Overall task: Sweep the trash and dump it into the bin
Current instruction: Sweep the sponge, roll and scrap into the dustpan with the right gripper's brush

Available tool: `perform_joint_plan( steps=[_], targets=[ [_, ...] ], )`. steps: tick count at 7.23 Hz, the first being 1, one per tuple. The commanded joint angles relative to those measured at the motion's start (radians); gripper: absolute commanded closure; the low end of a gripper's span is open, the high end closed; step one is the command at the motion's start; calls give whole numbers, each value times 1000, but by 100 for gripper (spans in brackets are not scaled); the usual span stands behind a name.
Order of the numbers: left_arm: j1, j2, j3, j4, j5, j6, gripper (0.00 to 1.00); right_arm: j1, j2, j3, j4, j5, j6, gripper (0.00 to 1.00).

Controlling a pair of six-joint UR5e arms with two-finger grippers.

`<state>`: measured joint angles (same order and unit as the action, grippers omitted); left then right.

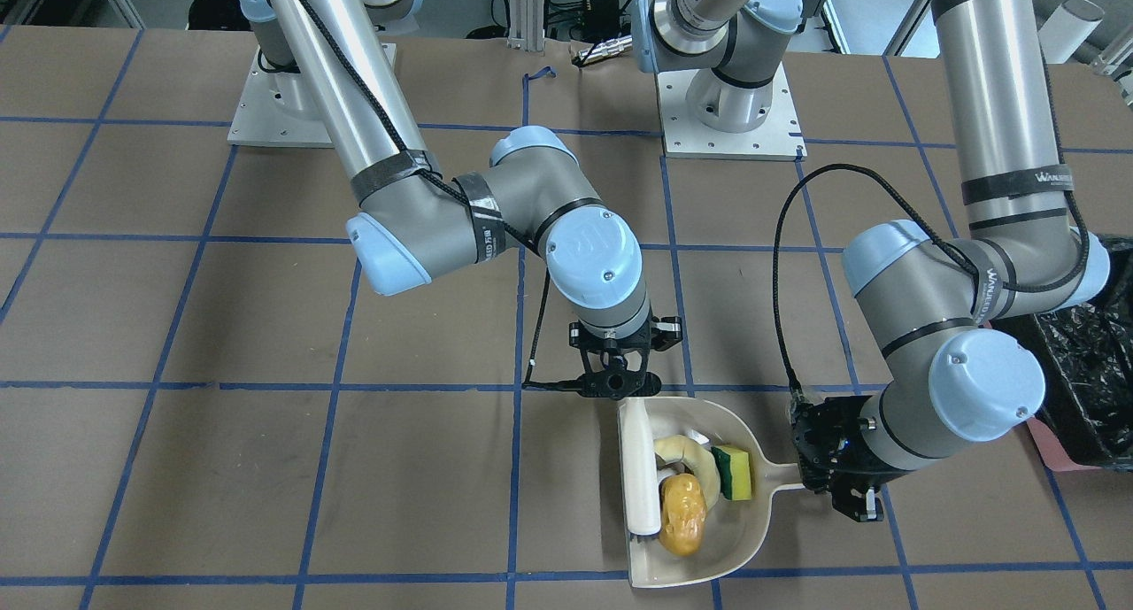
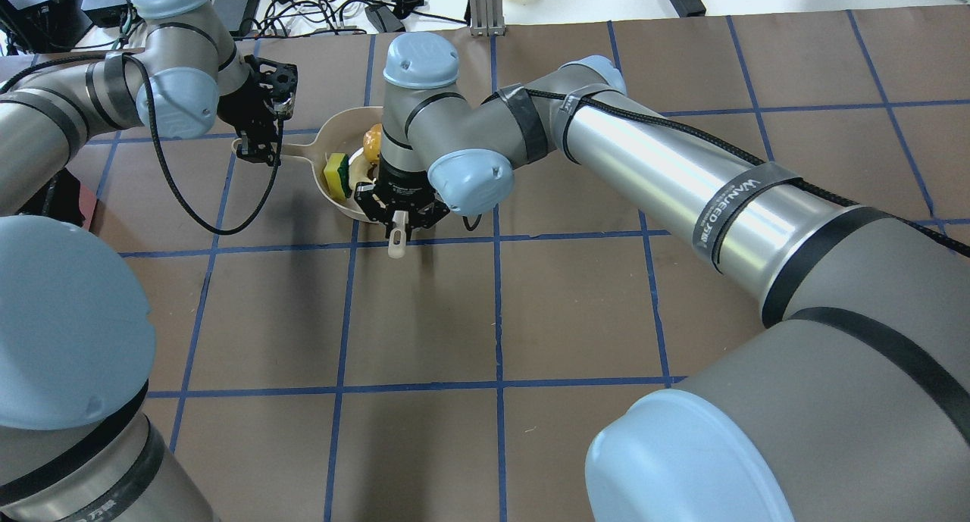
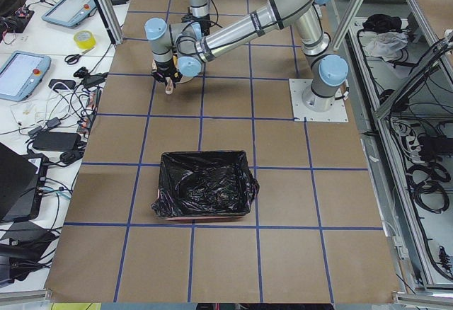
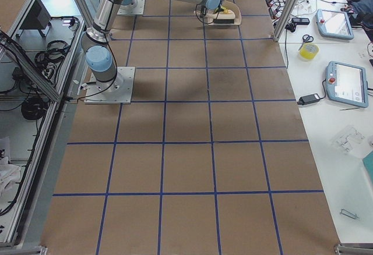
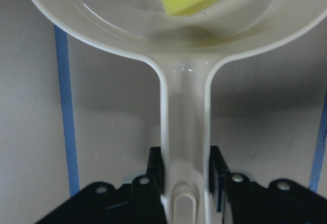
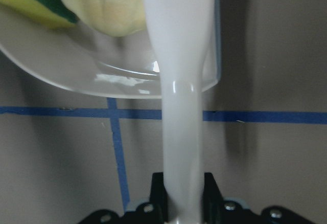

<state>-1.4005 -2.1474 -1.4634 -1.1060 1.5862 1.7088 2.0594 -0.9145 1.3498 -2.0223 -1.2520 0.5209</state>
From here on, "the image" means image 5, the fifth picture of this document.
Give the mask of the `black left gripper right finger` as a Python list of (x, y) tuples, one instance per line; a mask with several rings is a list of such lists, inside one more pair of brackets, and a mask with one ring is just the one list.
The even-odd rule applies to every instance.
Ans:
[(326, 198), (289, 179), (263, 187), (231, 172), (218, 146), (210, 148), (209, 192), (222, 223), (326, 223)]

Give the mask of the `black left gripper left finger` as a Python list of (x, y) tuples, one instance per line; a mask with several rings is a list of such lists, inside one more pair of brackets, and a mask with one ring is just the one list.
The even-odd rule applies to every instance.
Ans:
[(92, 183), (38, 223), (166, 223), (163, 185), (161, 149), (152, 147), (145, 174), (118, 189), (106, 182)]

